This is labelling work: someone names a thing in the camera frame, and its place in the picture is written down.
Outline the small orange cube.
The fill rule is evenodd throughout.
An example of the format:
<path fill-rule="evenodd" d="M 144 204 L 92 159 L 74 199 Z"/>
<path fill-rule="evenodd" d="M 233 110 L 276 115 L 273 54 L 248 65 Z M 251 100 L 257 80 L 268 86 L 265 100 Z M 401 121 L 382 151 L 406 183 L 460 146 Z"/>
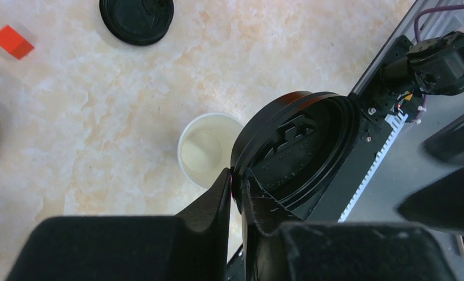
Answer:
<path fill-rule="evenodd" d="M 21 60 L 32 52 L 35 47 L 10 25 L 0 29 L 0 48 L 17 60 Z"/>

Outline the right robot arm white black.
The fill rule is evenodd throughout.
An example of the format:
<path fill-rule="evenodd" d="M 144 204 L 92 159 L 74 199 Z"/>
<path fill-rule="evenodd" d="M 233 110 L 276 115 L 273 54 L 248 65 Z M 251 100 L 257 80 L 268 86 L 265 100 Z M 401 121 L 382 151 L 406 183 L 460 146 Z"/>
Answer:
<path fill-rule="evenodd" d="M 464 92 L 464 33 L 421 41 L 407 54 L 380 70 L 381 81 L 393 93 L 421 88 L 428 95 Z"/>

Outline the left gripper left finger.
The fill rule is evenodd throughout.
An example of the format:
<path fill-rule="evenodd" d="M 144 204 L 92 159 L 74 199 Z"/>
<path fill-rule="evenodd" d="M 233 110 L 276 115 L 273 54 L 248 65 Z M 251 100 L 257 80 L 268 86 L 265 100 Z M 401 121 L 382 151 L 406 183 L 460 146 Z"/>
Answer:
<path fill-rule="evenodd" d="M 51 217 L 8 280 L 225 280 L 231 171 L 172 216 Z"/>

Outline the black cup lid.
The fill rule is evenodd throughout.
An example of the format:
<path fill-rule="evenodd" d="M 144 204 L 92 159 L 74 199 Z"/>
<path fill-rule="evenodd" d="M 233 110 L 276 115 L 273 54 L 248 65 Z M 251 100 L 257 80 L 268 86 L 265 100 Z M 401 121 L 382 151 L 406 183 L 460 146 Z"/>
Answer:
<path fill-rule="evenodd" d="M 107 29 L 119 40 L 149 46 L 161 40 L 174 16 L 172 0 L 100 0 L 99 11 Z"/>
<path fill-rule="evenodd" d="M 251 175 L 267 194 L 305 220 L 336 221 L 358 186 L 342 183 L 360 136 L 357 99 L 296 91 L 276 98 L 244 126 L 231 152 L 239 210 Z"/>

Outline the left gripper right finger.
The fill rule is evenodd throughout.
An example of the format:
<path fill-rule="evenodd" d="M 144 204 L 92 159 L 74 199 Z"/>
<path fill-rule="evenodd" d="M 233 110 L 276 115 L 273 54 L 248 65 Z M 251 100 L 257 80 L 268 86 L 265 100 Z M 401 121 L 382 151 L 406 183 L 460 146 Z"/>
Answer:
<path fill-rule="evenodd" d="M 455 280 L 436 239 L 406 223 L 309 222 L 251 171 L 241 180 L 246 280 Z"/>

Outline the white paper cup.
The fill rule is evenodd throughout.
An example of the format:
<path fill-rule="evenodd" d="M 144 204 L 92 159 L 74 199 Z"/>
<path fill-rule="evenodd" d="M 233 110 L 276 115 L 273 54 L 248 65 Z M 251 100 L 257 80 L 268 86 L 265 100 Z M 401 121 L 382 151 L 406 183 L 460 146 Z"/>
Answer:
<path fill-rule="evenodd" d="M 207 113 L 193 119 L 182 131 L 177 160 L 192 184 L 208 189 L 221 171 L 231 166 L 232 148 L 244 124 L 226 113 Z"/>

